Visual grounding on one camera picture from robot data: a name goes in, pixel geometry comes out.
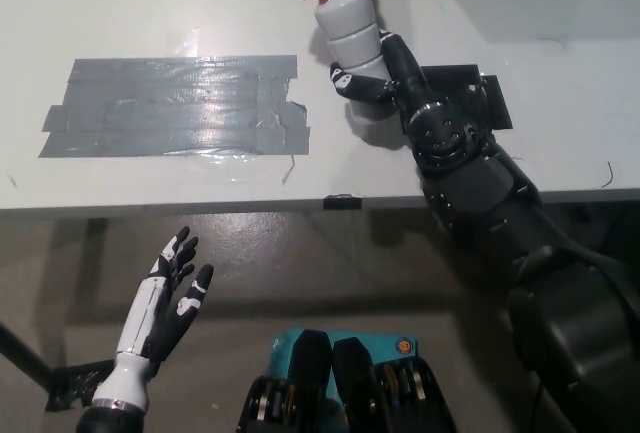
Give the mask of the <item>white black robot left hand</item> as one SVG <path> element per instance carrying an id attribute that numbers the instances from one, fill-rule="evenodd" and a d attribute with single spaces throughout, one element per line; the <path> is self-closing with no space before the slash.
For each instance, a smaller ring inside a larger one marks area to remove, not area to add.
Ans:
<path id="1" fill-rule="evenodd" d="M 91 405 L 144 415 L 148 383 L 156 376 L 199 313 L 214 268 L 191 263 L 198 238 L 182 228 L 162 249 L 142 280 L 116 348 L 114 369 Z"/>

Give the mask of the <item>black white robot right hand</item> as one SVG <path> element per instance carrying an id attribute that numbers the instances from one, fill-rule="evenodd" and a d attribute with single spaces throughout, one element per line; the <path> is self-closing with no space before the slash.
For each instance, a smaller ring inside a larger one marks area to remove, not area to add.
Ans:
<path id="1" fill-rule="evenodd" d="M 396 33 L 379 31 L 381 58 L 388 79 L 348 73 L 339 63 L 330 66 L 330 78 L 338 95 L 366 104 L 394 103 L 402 113 L 412 115 L 422 108 L 443 105 L 429 85 L 413 53 Z"/>

